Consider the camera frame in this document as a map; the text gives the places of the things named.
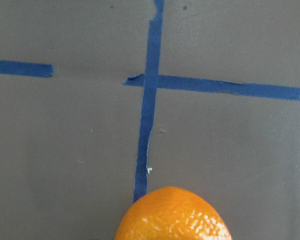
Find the orange mandarin fruit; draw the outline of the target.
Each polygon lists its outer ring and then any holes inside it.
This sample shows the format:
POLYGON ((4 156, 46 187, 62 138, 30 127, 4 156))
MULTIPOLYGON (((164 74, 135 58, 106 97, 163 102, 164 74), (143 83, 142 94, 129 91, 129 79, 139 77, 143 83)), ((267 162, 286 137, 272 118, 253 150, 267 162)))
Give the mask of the orange mandarin fruit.
POLYGON ((116 240, 230 240, 219 213, 195 193, 163 187, 138 199, 122 218, 116 240))

